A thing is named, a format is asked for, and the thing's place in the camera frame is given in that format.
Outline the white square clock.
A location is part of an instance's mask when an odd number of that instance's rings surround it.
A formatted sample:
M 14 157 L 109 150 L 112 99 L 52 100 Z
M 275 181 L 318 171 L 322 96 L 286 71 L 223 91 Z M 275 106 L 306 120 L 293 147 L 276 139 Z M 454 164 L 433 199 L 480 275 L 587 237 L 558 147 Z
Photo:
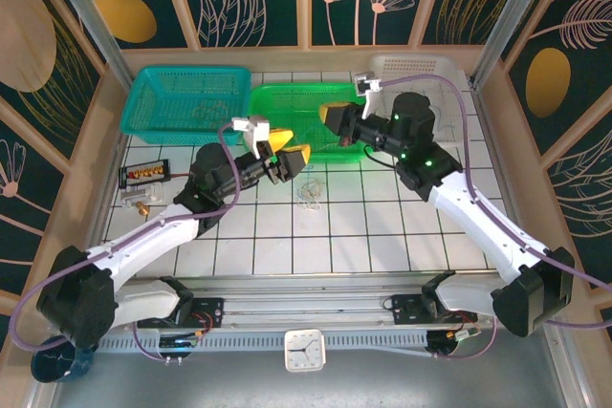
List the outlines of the white square clock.
M 316 372 L 326 364 L 325 339 L 320 330 L 287 331 L 283 343 L 285 368 L 290 373 Z

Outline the white plastic basket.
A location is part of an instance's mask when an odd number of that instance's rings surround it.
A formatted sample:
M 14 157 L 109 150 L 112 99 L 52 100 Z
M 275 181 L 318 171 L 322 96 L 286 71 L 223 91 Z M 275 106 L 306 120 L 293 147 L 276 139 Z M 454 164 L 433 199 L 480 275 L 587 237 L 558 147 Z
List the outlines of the white plastic basket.
M 438 75 L 452 82 L 459 91 L 468 89 L 466 76 L 454 61 L 439 54 L 376 54 L 369 70 L 381 82 L 413 75 Z M 434 140 L 444 147 L 460 147 L 463 125 L 460 105 L 450 87 L 438 79 L 419 79 L 381 90 L 382 103 L 377 116 L 391 118 L 393 102 L 401 93 L 413 92 L 429 99 L 435 115 Z

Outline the green plastic basket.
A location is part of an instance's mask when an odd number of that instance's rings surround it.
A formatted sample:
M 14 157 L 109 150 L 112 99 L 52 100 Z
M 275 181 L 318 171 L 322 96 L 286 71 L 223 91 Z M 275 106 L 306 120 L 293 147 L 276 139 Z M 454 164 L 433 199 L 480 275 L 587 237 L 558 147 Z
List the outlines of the green plastic basket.
M 318 114 L 320 105 L 344 101 L 364 103 L 351 83 L 271 83 L 251 91 L 249 113 L 267 118 L 272 128 L 291 129 L 294 137 L 289 144 L 309 144 L 311 163 L 356 163 L 364 157 L 363 144 L 339 146 L 339 138 L 322 124 Z

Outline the black terminal block yellow plugs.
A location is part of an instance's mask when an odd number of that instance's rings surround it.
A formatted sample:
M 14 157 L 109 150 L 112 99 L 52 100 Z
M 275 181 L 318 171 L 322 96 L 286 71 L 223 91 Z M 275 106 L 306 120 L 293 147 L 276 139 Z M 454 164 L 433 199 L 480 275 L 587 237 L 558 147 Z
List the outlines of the black terminal block yellow plugs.
M 132 186 L 150 183 L 163 183 L 171 179 L 169 160 L 157 160 L 139 164 L 126 165 L 119 169 L 118 187 L 126 189 Z

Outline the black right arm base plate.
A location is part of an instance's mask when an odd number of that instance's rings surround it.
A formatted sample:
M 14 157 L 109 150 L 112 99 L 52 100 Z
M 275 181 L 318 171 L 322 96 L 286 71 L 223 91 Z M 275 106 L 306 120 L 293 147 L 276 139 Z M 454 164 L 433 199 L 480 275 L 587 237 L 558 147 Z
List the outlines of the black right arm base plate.
M 468 311 L 446 310 L 439 301 L 422 294 L 397 294 L 391 297 L 396 325 L 461 324 L 477 322 L 478 315 Z

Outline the teal plastic basket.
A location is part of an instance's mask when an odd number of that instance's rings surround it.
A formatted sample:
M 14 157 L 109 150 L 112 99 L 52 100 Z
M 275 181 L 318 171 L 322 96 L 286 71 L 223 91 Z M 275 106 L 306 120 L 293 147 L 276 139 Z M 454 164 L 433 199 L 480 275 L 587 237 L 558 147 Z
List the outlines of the teal plastic basket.
M 251 71 L 234 66 L 148 66 L 135 78 L 120 129 L 147 144 L 204 145 L 249 111 Z

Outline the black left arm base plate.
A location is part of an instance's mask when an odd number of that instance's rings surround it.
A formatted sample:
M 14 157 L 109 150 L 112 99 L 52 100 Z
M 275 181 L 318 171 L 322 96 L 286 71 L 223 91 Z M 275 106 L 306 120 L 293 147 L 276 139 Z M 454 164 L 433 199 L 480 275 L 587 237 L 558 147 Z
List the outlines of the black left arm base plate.
M 222 326 L 223 298 L 192 298 L 183 301 L 166 318 L 138 322 L 139 329 L 214 329 Z

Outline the dark blue mug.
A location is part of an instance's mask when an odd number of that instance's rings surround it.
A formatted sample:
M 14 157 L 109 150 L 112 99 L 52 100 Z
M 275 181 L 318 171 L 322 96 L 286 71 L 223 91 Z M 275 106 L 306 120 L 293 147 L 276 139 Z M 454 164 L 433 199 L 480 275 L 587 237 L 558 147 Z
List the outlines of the dark blue mug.
M 31 372 L 41 383 L 59 383 L 76 380 L 91 368 L 97 346 L 78 349 L 63 336 L 52 336 L 42 343 L 53 347 L 33 354 Z

